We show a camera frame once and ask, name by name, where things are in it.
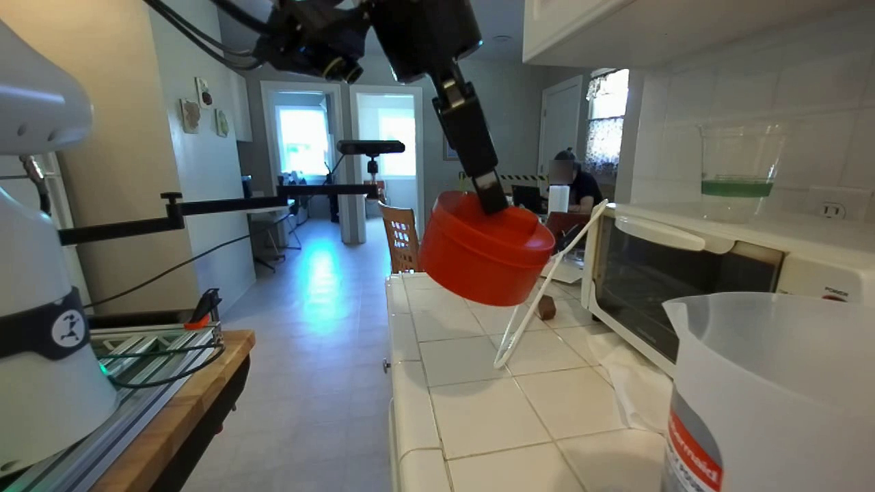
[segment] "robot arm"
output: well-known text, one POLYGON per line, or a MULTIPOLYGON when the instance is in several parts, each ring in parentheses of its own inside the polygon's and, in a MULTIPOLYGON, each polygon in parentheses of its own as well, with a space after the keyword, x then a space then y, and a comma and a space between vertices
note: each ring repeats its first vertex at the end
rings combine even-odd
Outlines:
POLYGON ((260 32, 250 52, 215 52, 217 41, 205 41, 194 23, 182 21, 160 0, 144 0, 196 45, 217 63, 246 71, 269 63, 276 71, 297 71, 336 81, 360 75, 365 30, 373 28, 379 45, 399 81, 429 75, 433 81, 433 112, 444 142, 459 152, 477 201, 485 212, 499 212, 506 197, 494 175, 494 148, 485 131, 472 84, 462 75, 455 56, 481 44, 481 32, 468 0, 358 0, 342 8, 339 0, 276 0, 267 21, 250 19, 233 0, 212 0, 233 19, 260 32))

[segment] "green object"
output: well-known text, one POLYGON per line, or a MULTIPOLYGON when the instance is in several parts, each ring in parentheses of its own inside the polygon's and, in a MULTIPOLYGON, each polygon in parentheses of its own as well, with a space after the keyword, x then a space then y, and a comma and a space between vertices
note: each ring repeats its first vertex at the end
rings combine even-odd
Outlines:
POLYGON ((701 194, 712 197, 768 197, 770 183, 753 179, 701 179, 701 194))

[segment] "person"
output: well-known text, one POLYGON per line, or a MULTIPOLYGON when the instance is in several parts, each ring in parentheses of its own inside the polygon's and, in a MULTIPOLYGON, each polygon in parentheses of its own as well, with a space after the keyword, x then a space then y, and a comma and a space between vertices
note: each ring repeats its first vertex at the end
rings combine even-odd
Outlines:
POLYGON ((551 157, 555 183, 569 186, 569 212, 550 212, 546 227, 555 234, 555 249, 563 249, 589 219, 592 205, 604 198, 592 175, 588 175, 573 149, 566 148, 551 157))

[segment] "microwave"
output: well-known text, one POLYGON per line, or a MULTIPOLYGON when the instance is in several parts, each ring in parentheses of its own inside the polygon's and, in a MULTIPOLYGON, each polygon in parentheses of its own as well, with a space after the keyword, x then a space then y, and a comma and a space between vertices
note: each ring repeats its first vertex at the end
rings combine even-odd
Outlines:
POLYGON ((875 249, 822 243, 838 238, 822 227, 834 223, 719 223, 610 205, 585 238, 581 306, 671 375, 678 336, 660 308, 669 297, 744 290, 872 304, 875 249))

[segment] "tile floor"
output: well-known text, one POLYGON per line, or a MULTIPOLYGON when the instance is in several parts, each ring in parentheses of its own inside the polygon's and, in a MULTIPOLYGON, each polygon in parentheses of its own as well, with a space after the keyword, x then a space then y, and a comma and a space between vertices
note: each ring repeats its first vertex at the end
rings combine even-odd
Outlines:
POLYGON ((383 220, 368 219, 360 246, 331 220, 297 238, 224 317, 256 332, 250 375, 189 492, 390 488, 383 220))

